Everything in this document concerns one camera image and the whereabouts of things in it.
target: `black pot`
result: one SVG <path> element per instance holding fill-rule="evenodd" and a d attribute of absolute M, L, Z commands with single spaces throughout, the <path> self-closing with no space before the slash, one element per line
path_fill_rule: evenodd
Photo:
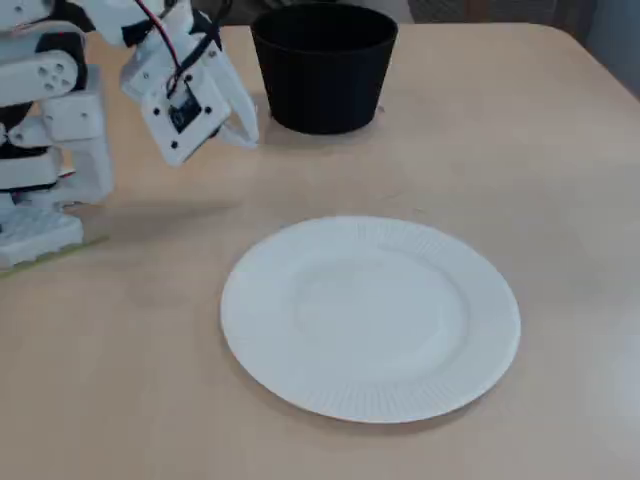
<path fill-rule="evenodd" d="M 279 123 L 336 134 L 373 120 L 398 34 L 392 19 L 368 8 L 312 3 L 268 12 L 251 32 Z"/>

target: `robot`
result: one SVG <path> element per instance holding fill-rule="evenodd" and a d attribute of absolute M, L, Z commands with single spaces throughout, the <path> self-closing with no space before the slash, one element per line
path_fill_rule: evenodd
<path fill-rule="evenodd" d="M 81 244 L 82 222 L 63 208 L 101 202 L 113 189 L 100 67 L 86 63 L 86 31 L 135 48 L 121 88 L 168 164 L 183 164 L 214 136 L 258 141 L 255 106 L 217 33 L 224 12 L 209 18 L 190 0 L 166 3 L 0 1 L 0 269 Z"/>

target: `white plate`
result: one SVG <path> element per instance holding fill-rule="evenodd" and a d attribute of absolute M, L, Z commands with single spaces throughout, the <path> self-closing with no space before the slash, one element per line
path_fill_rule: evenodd
<path fill-rule="evenodd" d="M 254 246 L 224 289 L 243 367 L 298 407 L 401 423 L 475 400 L 518 348 L 504 278 L 462 242 L 371 217 L 311 220 Z"/>

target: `table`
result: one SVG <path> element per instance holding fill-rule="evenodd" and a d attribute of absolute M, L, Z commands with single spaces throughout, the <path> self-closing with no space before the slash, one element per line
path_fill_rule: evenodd
<path fill-rule="evenodd" d="M 375 122 L 339 138 L 268 118 L 248 30 L 228 51 L 263 145 L 166 166 L 103 64 L 117 189 L 99 246 L 0 284 L 0 477 L 12 480 L 636 478 L 640 105 L 531 25 L 401 30 Z M 393 216 L 464 239 L 511 284 L 523 337 L 452 415 L 355 425 L 259 387 L 218 325 L 225 277 L 286 225 Z"/>

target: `wall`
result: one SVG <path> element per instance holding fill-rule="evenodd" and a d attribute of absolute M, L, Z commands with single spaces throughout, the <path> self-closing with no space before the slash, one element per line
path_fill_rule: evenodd
<path fill-rule="evenodd" d="M 640 0 L 600 0 L 587 45 L 640 96 Z"/>

